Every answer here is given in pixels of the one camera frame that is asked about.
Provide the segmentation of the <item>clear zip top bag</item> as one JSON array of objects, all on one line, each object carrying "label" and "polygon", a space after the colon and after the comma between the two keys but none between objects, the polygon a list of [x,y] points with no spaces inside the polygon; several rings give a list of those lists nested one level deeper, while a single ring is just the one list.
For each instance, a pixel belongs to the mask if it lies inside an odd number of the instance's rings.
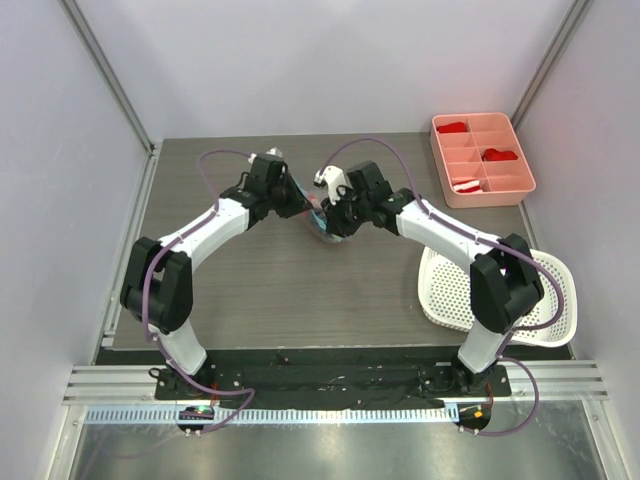
[{"label": "clear zip top bag", "polygon": [[345,237],[328,232],[328,221],[323,203],[328,199],[328,194],[319,188],[305,188],[299,180],[295,180],[296,186],[311,204],[311,209],[304,213],[306,225],[309,230],[321,241],[329,244],[339,244],[347,241]]}]

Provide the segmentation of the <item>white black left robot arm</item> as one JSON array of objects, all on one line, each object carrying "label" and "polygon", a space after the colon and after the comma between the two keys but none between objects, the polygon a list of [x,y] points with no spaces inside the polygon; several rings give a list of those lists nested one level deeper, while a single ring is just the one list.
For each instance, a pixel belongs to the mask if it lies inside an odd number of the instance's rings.
[{"label": "white black left robot arm", "polygon": [[142,323],[146,339],[166,354],[180,373],[179,388],[193,399],[205,397],[214,383],[211,359],[190,323],[195,270],[269,213],[291,218],[311,209],[278,149],[248,161],[239,182],[216,194],[195,220],[158,240],[134,242],[120,292],[122,308]]}]

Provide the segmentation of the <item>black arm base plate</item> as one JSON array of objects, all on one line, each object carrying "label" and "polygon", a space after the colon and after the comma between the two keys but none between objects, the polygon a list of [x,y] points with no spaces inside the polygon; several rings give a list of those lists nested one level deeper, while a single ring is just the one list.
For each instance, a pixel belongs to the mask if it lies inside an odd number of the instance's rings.
[{"label": "black arm base plate", "polygon": [[158,400],[214,400],[229,409],[247,401],[266,410],[407,410],[511,395],[502,365],[479,385],[459,386],[450,366],[455,352],[452,346],[212,350],[209,393],[170,367],[152,367],[149,375]]}]

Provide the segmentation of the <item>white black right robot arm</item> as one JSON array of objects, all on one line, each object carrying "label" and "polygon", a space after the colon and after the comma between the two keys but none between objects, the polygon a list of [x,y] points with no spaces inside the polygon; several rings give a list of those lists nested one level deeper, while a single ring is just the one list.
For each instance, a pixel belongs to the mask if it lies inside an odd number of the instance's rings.
[{"label": "white black right robot arm", "polygon": [[451,362],[451,380],[460,393],[477,393],[512,329],[544,296],[527,242],[515,234],[485,235],[408,188],[392,189],[372,161],[348,171],[327,166],[315,174],[314,184],[327,192],[321,207],[328,233],[346,238],[371,223],[436,251],[468,276],[474,323]]}]

